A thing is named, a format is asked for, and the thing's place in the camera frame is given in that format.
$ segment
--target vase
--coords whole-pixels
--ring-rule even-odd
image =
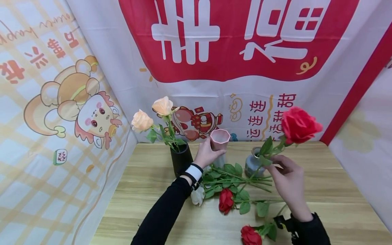
[[[193,157],[189,149],[188,143],[186,143],[185,145],[178,145],[178,147],[180,149],[179,152],[176,152],[172,148],[170,148],[174,174],[176,175],[176,177],[180,175],[181,170],[185,170],[184,168],[191,165],[191,163],[193,162]]]
[[[260,161],[259,158],[257,157],[257,154],[260,152],[261,147],[255,147],[252,149],[251,154],[246,158],[245,161],[245,175],[248,176],[249,178],[253,175],[254,172],[256,172],[257,168],[260,166]],[[265,168],[261,167],[254,175],[255,178],[260,178],[263,176],[263,173],[265,171]]]
[[[224,129],[215,129],[210,134],[211,137],[211,149],[213,151],[226,150],[227,144],[230,141],[231,135]],[[226,154],[219,156],[213,162],[215,167],[223,168],[226,163]]]

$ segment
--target printed backdrop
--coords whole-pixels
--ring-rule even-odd
[[[0,244],[88,244],[136,144],[68,4],[0,3]]]
[[[216,128],[276,138],[300,106],[329,143],[392,54],[389,0],[68,2],[128,120],[141,109],[161,122],[151,105],[167,95],[190,141]]]

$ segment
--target black sleeve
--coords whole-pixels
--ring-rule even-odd
[[[165,244],[191,191],[188,181],[178,177],[149,211],[133,237],[131,245]]]
[[[291,215],[294,222],[294,230],[298,238],[292,238],[293,245],[331,245],[327,232],[319,216],[314,213],[313,220],[300,222]]]

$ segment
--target pink vase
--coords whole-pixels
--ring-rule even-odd
[[[227,144],[230,141],[230,134],[224,129],[216,129],[211,132],[211,148],[213,151],[226,150]],[[226,163],[226,154],[218,157],[214,161],[215,167],[223,168],[223,165]]]

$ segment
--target left hand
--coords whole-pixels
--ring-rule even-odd
[[[225,153],[226,150],[213,151],[211,149],[211,138],[207,137],[204,142],[199,144],[199,150],[193,163],[203,169]]]

